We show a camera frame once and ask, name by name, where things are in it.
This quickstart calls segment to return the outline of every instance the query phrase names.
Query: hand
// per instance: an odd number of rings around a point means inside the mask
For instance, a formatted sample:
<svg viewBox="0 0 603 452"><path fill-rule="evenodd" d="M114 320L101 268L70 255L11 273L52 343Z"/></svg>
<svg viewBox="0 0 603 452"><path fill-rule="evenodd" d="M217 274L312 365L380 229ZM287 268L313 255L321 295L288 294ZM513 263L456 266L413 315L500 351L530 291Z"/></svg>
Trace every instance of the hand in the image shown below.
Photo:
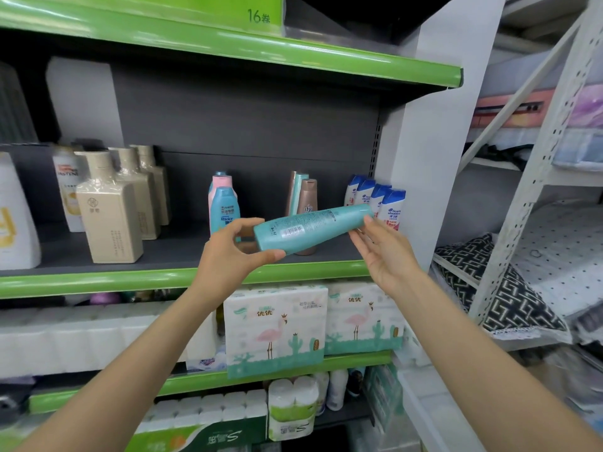
<svg viewBox="0 0 603 452"><path fill-rule="evenodd" d="M364 216L364 226L349 233L373 281L389 296L421 271L408 239L385 222Z"/></svg>
<svg viewBox="0 0 603 452"><path fill-rule="evenodd" d="M205 301L213 303L213 309L222 304L255 268L274 263L285 256L284 250L246 254L257 250L257 245L235 243L237 236L253 235L253 227L263 221L259 218L233 220L205 243L192 286L199 288Z"/></svg>

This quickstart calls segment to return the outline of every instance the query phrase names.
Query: flamingo illustration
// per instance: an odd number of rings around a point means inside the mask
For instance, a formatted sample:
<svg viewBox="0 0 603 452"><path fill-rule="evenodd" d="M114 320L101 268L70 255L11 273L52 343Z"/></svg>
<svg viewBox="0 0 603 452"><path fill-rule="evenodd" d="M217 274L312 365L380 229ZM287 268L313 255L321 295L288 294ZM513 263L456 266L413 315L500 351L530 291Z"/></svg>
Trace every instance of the flamingo illustration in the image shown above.
<svg viewBox="0 0 603 452"><path fill-rule="evenodd" d="M266 349L268 352L268 360L272 358L272 341L276 341L283 334L283 322L285 324L287 323L287 314L283 314L281 318L282 320L279 320L278 329L275 330L274 328L268 328L267 330L261 332L256 338L256 341L268 342L268 349Z"/></svg>
<svg viewBox="0 0 603 452"><path fill-rule="evenodd" d="M364 309L364 314L354 314L348 317L344 323L354 325L354 341L358 340L358 327L363 325L368 320L369 313L373 310L373 302L371 301Z"/></svg>

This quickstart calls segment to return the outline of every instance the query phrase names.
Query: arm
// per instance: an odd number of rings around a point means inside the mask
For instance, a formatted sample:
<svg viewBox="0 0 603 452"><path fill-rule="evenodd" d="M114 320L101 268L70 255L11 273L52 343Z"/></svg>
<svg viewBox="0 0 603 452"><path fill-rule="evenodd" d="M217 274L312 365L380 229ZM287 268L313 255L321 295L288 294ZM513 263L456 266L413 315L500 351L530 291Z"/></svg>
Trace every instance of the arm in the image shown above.
<svg viewBox="0 0 603 452"><path fill-rule="evenodd" d="M255 268L282 250L246 255L234 244L263 219L237 219L205 244L190 288L16 452L123 451L197 328Z"/></svg>
<svg viewBox="0 0 603 452"><path fill-rule="evenodd" d="M500 349L417 264L408 240L365 218L350 233L488 452L603 450L603 439Z"/></svg>

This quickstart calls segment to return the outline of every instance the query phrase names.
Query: green shelf edge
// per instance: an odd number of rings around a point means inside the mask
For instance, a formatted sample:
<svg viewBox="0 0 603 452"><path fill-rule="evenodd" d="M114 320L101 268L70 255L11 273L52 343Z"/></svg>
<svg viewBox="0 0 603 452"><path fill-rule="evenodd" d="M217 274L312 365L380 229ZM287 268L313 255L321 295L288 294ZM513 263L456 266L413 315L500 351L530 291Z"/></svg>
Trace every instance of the green shelf edge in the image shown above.
<svg viewBox="0 0 603 452"><path fill-rule="evenodd" d="M165 381L165 384L163 384L163 387L157 396L185 394L198 390L209 390L218 387L258 382L265 379L281 379L283 377L300 376L321 371L333 371L335 369L347 369L355 368L357 366L374 366L376 364L389 363L391 363L391 351L381 351L365 354L326 356L320 364L292 368L270 374L259 374L241 379L228 379L226 371L201 372L169 378ZM67 403L77 391L78 389L74 389L32 395L29 401L29 412L31 414L42 414L45 412L56 411Z"/></svg>
<svg viewBox="0 0 603 452"><path fill-rule="evenodd" d="M48 0L0 0L0 26L460 87L459 66Z"/></svg>
<svg viewBox="0 0 603 452"><path fill-rule="evenodd" d="M197 268L181 268L6 276L0 277L0 299L182 288L191 285L196 271ZM364 260L276 263L252 271L243 283L313 281L368 275Z"/></svg>

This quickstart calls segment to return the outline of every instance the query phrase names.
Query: black and white patterned pillow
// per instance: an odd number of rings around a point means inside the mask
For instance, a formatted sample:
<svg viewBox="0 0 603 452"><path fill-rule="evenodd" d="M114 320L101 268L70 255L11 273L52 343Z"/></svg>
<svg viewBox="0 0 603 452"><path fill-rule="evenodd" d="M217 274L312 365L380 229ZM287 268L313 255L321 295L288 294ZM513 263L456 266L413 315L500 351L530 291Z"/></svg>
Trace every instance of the black and white patterned pillow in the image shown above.
<svg viewBox="0 0 603 452"><path fill-rule="evenodd" d="M479 281L486 271L493 249L492 234L488 233L464 244L439 247L435 253ZM438 268L448 285L455 290L465 311L469 311L476 289L440 265ZM568 331L565 321L559 318L515 268L509 265L484 328L496 331L530 327Z"/></svg>

